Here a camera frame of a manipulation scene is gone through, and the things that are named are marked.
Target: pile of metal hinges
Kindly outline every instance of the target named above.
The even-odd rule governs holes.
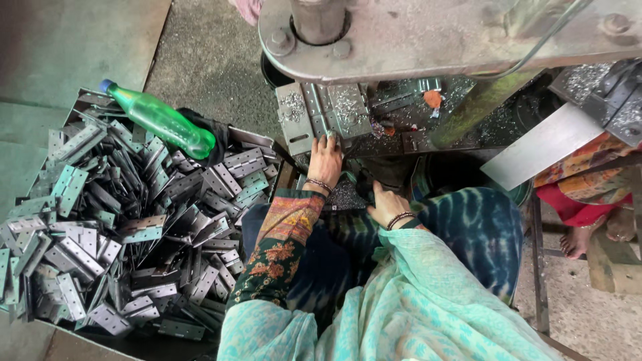
[[[243,270],[241,220],[268,202],[279,157],[231,139],[203,167],[131,126],[84,91],[50,132],[29,197],[0,227],[0,305],[83,332],[216,340]]]

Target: woman's lap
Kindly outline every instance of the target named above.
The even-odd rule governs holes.
[[[477,279],[510,303],[519,274],[523,232],[518,208],[489,188],[465,188],[412,202],[417,218],[450,247]],[[243,245],[254,249],[269,205],[243,217]],[[341,296],[366,283],[381,244],[377,224],[365,210],[324,214],[315,225],[288,294],[288,308],[314,312],[320,327]]]

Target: woman's right hand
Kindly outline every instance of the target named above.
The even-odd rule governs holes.
[[[383,191],[381,183],[374,181],[372,183],[372,190],[374,192],[374,205],[376,207],[368,206],[368,213],[380,224],[382,227],[387,227],[390,221],[397,215],[404,212],[410,212],[410,204],[408,200],[402,198],[392,191]],[[410,222],[413,217],[404,217],[397,221],[392,226],[392,229],[399,229],[402,225]]]

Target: woman's left hand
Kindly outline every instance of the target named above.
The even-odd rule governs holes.
[[[308,178],[325,183],[331,189],[336,186],[341,175],[343,155],[341,148],[336,145],[336,136],[322,136],[321,140],[312,140],[312,155]],[[328,191],[316,184],[306,183],[303,190],[317,191],[328,196]]]

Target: worker's hand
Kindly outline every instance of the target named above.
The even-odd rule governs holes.
[[[341,149],[336,145],[336,136],[322,136],[321,140],[312,140],[312,156],[310,157],[310,168],[308,178],[316,179],[327,184],[330,188],[336,186],[341,175],[341,163],[343,156]],[[317,191],[328,195],[328,192],[315,184],[306,183],[303,190]]]
[[[388,227],[388,224],[395,216],[404,212],[410,212],[408,200],[392,193],[392,191],[383,191],[381,183],[378,181],[375,180],[372,183],[372,190],[374,192],[374,205],[376,208],[368,206],[368,213],[372,219],[377,221],[378,224],[381,224],[382,227]],[[412,219],[412,217],[402,218],[392,226],[392,229],[399,229]]]

